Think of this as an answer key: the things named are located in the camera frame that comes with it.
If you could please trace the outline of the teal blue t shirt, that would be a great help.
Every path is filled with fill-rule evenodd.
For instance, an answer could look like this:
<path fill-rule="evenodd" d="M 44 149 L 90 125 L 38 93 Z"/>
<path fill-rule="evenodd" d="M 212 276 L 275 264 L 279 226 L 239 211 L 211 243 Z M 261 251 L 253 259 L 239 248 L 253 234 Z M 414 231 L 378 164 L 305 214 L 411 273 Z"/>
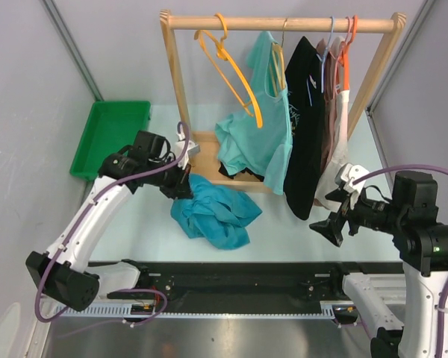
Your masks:
<path fill-rule="evenodd" d="M 191 199 L 174 200 L 170 215 L 188 238 L 205 238 L 220 250 L 236 250 L 250 243 L 246 227 L 262 209 L 245 193 L 214 185 L 190 175 Z"/>

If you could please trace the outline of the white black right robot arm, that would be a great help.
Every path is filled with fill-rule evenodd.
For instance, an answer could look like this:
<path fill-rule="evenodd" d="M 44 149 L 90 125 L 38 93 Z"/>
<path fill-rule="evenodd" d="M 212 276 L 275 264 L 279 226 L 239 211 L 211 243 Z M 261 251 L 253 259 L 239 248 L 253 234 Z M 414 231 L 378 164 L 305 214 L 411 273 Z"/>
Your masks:
<path fill-rule="evenodd" d="M 372 357 L 448 357 L 448 224 L 438 222 L 438 183 L 433 166 L 393 166 L 391 198 L 371 200 L 364 182 L 378 175 L 345 164 L 336 189 L 326 195 L 337 212 L 310 229 L 339 247 L 343 226 L 354 236 L 360 227 L 389 234 L 405 275 L 405 319 L 395 318 L 361 272 L 341 273 L 329 281 L 330 292 L 356 305 L 370 334 Z"/>

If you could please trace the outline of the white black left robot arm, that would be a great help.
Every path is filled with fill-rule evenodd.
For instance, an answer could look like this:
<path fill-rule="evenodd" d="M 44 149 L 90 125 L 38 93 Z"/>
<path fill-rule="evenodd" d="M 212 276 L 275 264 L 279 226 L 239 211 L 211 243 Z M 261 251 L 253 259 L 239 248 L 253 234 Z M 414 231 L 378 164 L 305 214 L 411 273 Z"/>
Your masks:
<path fill-rule="evenodd" d="M 109 155 L 85 202 L 64 232 L 44 253 L 33 251 L 25 265 L 37 286 L 35 313 L 46 295 L 66 308 L 80 312 L 98 297 L 127 292 L 142 298 L 150 289 L 146 268 L 133 260 L 91 267 L 91 254 L 114 214 L 145 185 L 159 188 L 171 199 L 190 199 L 191 149 L 188 126 L 179 122 L 177 152 L 169 141 L 148 131 L 139 131 L 135 141 Z"/>

